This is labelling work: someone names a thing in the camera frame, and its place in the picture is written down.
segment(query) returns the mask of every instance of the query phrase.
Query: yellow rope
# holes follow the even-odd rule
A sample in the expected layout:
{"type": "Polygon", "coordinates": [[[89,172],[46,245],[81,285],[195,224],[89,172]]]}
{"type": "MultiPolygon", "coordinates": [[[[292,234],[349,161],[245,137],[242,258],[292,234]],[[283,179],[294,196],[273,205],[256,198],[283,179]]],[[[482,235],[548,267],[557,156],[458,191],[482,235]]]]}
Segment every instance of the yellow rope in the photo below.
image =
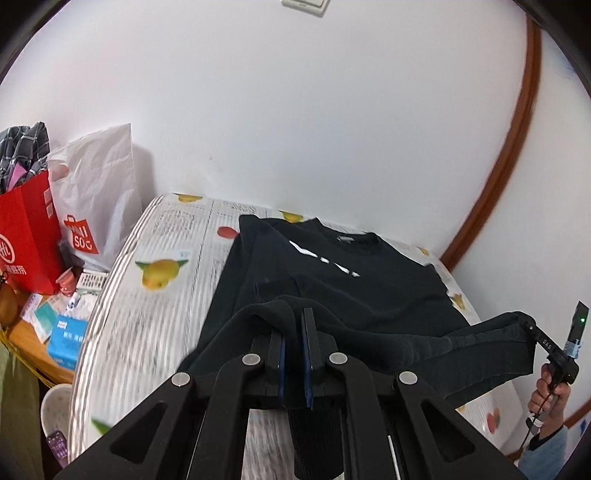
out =
{"type": "Polygon", "coordinates": [[[12,342],[8,339],[8,337],[6,336],[6,332],[4,332],[4,330],[2,328],[0,328],[0,341],[6,346],[6,348],[8,348],[8,350],[10,352],[12,352],[14,354],[15,357],[17,357],[17,359],[19,359],[22,364],[27,367],[31,373],[33,375],[35,375],[46,387],[51,388],[55,385],[54,382],[52,382],[51,380],[49,380],[48,378],[44,377],[43,375],[41,375],[37,369],[35,368],[35,366],[31,365],[31,363],[25,359],[21,353],[18,351],[18,348],[15,347],[12,342]]]}

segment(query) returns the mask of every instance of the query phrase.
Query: wall switch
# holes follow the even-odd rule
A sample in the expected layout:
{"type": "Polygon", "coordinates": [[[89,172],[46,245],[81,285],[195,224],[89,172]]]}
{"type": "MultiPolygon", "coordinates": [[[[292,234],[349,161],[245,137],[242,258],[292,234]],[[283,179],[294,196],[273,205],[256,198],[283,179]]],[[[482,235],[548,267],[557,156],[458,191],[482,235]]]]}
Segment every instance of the wall switch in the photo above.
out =
{"type": "Polygon", "coordinates": [[[330,0],[281,0],[286,7],[322,17],[330,0]]]}

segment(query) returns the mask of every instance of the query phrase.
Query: silver screw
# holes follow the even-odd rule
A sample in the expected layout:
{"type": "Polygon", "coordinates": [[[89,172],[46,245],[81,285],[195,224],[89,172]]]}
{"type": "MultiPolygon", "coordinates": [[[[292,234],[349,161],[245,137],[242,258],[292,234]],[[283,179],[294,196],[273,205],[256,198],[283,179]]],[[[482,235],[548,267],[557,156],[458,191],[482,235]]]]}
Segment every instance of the silver screw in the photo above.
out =
{"type": "Polygon", "coordinates": [[[347,363],[348,358],[344,353],[335,352],[330,354],[329,360],[335,365],[343,365],[347,363]]]}
{"type": "Polygon", "coordinates": [[[258,356],[256,353],[247,353],[245,356],[242,357],[242,363],[245,365],[258,365],[261,361],[261,357],[258,356]]]}
{"type": "Polygon", "coordinates": [[[175,385],[176,387],[183,387],[186,384],[188,384],[190,381],[191,381],[191,377],[189,376],[188,373],[185,373],[185,372],[179,372],[177,374],[174,374],[172,377],[173,385],[175,385]]]}
{"type": "Polygon", "coordinates": [[[398,378],[405,385],[414,385],[418,380],[417,375],[414,372],[409,371],[402,372],[398,378]]]}

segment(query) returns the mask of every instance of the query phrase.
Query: blue sleeve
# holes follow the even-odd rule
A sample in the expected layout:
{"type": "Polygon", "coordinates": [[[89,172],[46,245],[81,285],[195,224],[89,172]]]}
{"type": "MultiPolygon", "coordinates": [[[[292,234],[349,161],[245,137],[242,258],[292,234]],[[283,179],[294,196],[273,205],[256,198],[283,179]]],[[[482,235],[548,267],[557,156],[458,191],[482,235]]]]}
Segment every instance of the blue sleeve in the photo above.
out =
{"type": "Polygon", "coordinates": [[[550,440],[533,452],[526,449],[519,459],[519,470],[528,480],[553,480],[566,459],[567,429],[562,427],[550,440]]]}

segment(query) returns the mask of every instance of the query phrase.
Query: wooden desk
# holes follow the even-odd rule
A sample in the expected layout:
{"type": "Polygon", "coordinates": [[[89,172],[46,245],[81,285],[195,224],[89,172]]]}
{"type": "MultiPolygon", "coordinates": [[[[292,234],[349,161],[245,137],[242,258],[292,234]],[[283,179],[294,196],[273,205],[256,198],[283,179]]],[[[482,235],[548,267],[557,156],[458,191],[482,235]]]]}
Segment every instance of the wooden desk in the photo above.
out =
{"type": "MultiPolygon", "coordinates": [[[[28,294],[17,292],[19,308],[27,301],[28,294]]],[[[55,383],[69,383],[74,380],[74,372],[60,367],[47,354],[47,347],[39,341],[31,325],[18,319],[7,331],[8,340],[18,348],[20,353],[29,360],[47,378],[55,383]]]]}

